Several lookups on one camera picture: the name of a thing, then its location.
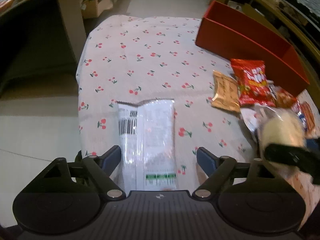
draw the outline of white plastic package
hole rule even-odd
[[[290,109],[254,106],[258,119],[260,154],[271,143],[304,147],[304,128],[301,120]]]
[[[177,189],[173,100],[118,102],[123,190]]]

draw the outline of snack bag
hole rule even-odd
[[[263,61],[231,59],[231,67],[238,79],[241,106],[255,103],[276,106],[267,85]]]
[[[297,103],[297,99],[291,95],[289,92],[284,90],[282,87],[275,86],[273,81],[267,81],[268,86],[270,88],[270,92],[272,97],[274,98],[274,102],[276,107],[278,108],[290,108],[295,103]]]
[[[218,71],[213,71],[215,95],[211,106],[240,112],[237,82]]]
[[[306,128],[307,128],[306,138],[312,138],[312,133],[314,132],[316,125],[315,125],[315,119],[313,117],[313,113],[311,111],[311,107],[306,101],[302,102],[300,104],[300,107],[306,120]]]

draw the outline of barcode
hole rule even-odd
[[[136,134],[137,119],[122,118],[119,120],[119,135]]]

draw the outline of metal screw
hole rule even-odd
[[[195,194],[198,197],[209,197],[211,195],[211,192],[209,190],[206,190],[206,189],[198,189],[195,192]]]
[[[122,196],[122,191],[118,189],[112,189],[107,192],[107,195],[111,198],[118,198]]]

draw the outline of cardboard box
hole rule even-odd
[[[87,0],[84,4],[85,9],[81,10],[84,19],[97,18],[104,10],[113,8],[112,0]]]

